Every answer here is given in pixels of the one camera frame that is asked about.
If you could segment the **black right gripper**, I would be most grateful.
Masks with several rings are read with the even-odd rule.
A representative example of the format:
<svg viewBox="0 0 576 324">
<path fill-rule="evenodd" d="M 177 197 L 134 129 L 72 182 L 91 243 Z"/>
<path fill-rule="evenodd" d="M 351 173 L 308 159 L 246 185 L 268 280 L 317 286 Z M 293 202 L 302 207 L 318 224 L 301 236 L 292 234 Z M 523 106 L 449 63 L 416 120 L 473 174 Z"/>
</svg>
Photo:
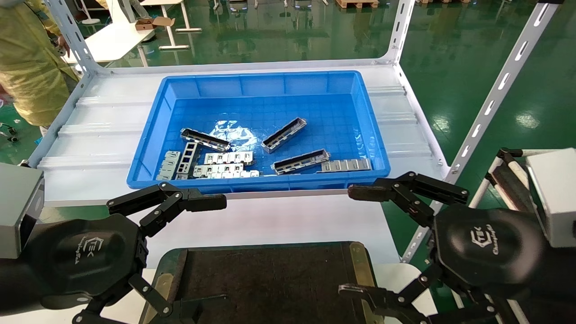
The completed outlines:
<svg viewBox="0 0 576 324">
<path fill-rule="evenodd" d="M 399 293 L 342 284 L 338 287 L 340 296 L 364 300 L 373 314 L 395 318 L 402 324 L 477 324 L 498 314 L 483 293 L 506 299 L 530 293 L 531 281 L 547 250 L 535 215 L 503 208 L 469 208 L 462 205 L 468 201 L 467 189 L 413 171 L 394 179 L 378 178 L 370 186 L 353 184 L 347 193 L 356 201 L 392 202 L 419 226 L 434 227 L 441 266 L 429 266 Z M 449 207 L 434 217 L 434 209 L 420 197 Z M 470 288 L 465 292 L 473 305 L 422 314 L 413 302 L 437 281 Z"/>
</svg>

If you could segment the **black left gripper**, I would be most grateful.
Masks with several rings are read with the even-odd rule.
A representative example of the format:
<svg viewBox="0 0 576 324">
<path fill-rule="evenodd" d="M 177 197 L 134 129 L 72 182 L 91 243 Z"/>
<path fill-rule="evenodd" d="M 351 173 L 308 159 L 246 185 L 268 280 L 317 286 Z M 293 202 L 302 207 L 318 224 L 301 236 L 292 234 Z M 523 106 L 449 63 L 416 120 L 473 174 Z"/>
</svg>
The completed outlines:
<svg viewBox="0 0 576 324">
<path fill-rule="evenodd" d="M 73 324 L 121 324 L 101 317 L 105 306 L 132 288 L 156 310 L 150 324 L 197 324 L 210 303 L 225 303 L 225 294 L 169 303 L 141 276 L 148 256 L 147 239 L 181 212 L 220 211 L 222 194 L 204 195 L 162 182 L 107 201 L 109 216 L 101 220 L 68 220 L 41 224 L 25 247 L 25 264 L 34 279 L 35 304 L 61 310 L 89 303 Z M 152 208 L 139 226 L 124 216 Z"/>
</svg>

